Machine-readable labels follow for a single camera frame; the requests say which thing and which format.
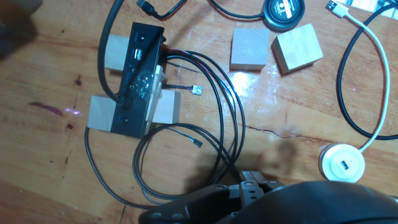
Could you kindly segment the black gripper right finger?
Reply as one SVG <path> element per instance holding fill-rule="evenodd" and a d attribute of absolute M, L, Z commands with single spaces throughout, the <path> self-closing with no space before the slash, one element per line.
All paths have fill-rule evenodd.
<path fill-rule="evenodd" d="M 282 182 L 276 180 L 274 176 L 263 175 L 259 171 L 251 171 L 251 174 L 262 190 L 275 190 L 285 186 Z"/>

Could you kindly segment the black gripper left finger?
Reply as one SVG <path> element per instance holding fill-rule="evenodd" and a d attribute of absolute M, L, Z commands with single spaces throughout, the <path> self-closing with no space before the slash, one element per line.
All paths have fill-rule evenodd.
<path fill-rule="evenodd" d="M 139 216 L 139 223 L 227 223 L 264 195 L 264 177 L 258 171 L 242 171 L 239 184 L 211 185 L 155 207 Z"/>

